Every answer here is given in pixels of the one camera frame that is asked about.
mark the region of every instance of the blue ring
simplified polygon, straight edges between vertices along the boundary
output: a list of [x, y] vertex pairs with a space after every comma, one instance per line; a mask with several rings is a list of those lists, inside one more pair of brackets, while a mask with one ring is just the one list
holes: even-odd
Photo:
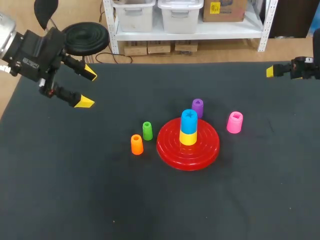
[[198, 127], [198, 115], [195, 110], [187, 109], [181, 115], [181, 132], [184, 134], [194, 134]]

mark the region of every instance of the stool seat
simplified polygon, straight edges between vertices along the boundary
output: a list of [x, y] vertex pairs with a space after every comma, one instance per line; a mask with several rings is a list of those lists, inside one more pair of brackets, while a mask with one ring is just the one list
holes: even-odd
[[66, 53], [74, 56], [90, 56], [104, 50], [110, 42], [108, 30], [96, 22], [80, 22], [66, 27]]

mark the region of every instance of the purple cup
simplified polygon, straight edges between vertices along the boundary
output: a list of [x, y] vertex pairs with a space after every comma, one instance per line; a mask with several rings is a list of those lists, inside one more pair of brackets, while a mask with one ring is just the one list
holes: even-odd
[[200, 98], [193, 100], [191, 109], [196, 111], [198, 119], [201, 119], [204, 114], [204, 101]]

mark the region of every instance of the wooden floor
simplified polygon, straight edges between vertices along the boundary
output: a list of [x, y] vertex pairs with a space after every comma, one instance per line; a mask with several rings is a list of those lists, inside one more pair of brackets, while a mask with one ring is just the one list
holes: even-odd
[[[24, 33], [29, 29], [43, 35], [35, 16], [35, 0], [0, 0], [0, 12], [10, 15], [16, 20], [17, 31]], [[53, 15], [59, 29], [63, 29], [78, 22], [98, 22], [100, 16], [101, 0], [60, 0], [58, 10]], [[106, 26], [105, 16], [102, 23]], [[259, 41], [257, 39], [232, 39], [232, 40], [205, 40], [199, 43], [195, 56], [139, 56], [133, 58], [134, 64], [175, 64], [175, 63], [221, 63], [221, 62], [269, 62], [289, 61], [298, 56], [312, 57], [312, 39], [270, 39], [265, 52], [257, 52]], [[120, 63], [127, 63], [128, 59], [116, 56]], [[101, 55], [99, 60], [113, 63], [110, 55]], [[0, 72], [0, 117], [2, 116], [19, 77], [12, 77]], [[34, 86], [34, 94], [39, 94]]]

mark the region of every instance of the orange cup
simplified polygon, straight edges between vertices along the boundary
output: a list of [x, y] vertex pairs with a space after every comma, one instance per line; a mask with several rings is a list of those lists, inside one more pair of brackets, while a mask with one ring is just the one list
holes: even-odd
[[142, 138], [138, 134], [135, 134], [131, 137], [131, 151], [134, 155], [140, 155], [144, 152]]

